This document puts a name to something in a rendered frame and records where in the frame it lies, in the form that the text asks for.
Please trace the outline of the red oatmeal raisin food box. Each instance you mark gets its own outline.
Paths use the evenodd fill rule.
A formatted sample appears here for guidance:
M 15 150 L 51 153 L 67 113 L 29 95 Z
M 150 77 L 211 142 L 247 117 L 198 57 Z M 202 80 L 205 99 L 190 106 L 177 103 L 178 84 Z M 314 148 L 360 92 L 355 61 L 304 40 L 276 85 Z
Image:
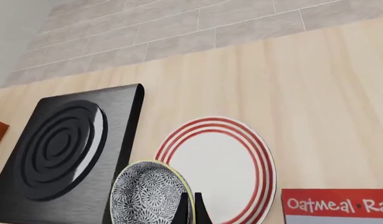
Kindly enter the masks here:
M 283 189 L 285 224 L 383 224 L 383 189 Z

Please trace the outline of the flat black stove plate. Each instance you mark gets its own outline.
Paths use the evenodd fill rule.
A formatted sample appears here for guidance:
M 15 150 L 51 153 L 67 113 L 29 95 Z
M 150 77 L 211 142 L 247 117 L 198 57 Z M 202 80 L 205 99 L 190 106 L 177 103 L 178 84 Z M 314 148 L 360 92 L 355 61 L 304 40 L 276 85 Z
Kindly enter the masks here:
M 0 173 L 0 223 L 111 224 L 143 100 L 139 83 L 39 100 Z

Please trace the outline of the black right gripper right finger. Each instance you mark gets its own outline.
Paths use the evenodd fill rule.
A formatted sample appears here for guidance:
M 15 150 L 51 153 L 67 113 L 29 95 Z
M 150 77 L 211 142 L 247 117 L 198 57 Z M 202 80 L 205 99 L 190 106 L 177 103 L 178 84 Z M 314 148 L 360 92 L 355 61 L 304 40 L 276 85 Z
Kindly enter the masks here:
M 208 212 L 204 205 L 202 194 L 200 192 L 195 193 L 195 210 L 196 210 L 196 224 L 212 224 L 209 218 Z

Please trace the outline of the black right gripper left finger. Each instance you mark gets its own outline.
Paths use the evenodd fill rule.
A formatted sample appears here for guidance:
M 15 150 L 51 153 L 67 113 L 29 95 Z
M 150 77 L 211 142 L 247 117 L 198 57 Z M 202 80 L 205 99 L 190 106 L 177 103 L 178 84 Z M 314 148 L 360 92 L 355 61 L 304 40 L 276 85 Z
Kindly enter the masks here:
M 181 194 L 181 199 L 174 216 L 174 224 L 187 224 L 189 197 L 186 192 Z

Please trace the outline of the white plate with red rings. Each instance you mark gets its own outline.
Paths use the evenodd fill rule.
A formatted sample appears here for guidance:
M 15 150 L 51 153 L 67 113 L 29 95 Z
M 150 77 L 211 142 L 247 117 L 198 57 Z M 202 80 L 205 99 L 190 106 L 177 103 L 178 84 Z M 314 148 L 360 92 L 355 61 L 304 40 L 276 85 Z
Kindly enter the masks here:
M 163 140 L 154 158 L 202 195 L 213 224 L 262 224 L 275 199 L 273 156 L 240 121 L 222 116 L 188 121 Z

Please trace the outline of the black white patterned bowl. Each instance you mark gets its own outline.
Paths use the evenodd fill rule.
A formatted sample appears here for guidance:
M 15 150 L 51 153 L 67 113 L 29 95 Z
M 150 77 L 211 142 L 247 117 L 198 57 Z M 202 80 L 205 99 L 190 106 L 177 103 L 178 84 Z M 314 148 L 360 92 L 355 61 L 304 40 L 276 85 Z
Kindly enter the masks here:
M 180 173 L 156 160 L 133 162 L 120 172 L 111 189 L 111 222 L 171 224 L 183 193 L 188 199 L 186 224 L 196 224 L 194 196 Z

